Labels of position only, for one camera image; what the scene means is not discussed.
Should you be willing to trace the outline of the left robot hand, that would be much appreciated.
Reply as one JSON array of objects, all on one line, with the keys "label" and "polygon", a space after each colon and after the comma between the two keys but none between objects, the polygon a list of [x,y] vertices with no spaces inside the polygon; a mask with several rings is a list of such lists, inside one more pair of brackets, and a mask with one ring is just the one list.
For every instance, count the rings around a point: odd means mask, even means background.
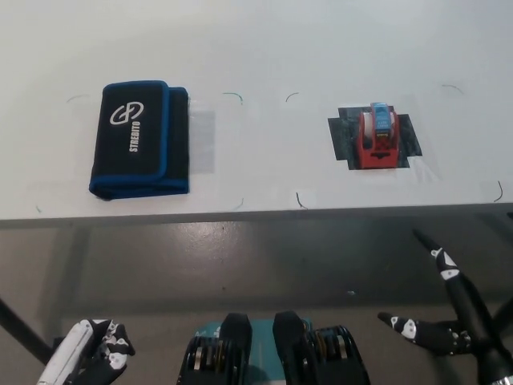
[{"label": "left robot hand", "polygon": [[39,384],[112,384],[135,354],[125,325],[86,318],[72,326],[51,356]]}]

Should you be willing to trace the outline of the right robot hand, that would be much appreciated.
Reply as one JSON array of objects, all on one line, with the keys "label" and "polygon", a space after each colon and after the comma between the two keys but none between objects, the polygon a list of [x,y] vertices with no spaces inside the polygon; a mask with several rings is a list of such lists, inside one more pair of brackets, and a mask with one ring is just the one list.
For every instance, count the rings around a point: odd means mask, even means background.
[{"label": "right robot hand", "polygon": [[418,229],[413,234],[434,259],[457,318],[425,322],[381,312],[378,319],[434,355],[473,355],[479,384],[511,384],[512,353],[500,336],[511,320],[509,314],[503,311],[492,316],[473,282],[446,249]]}]

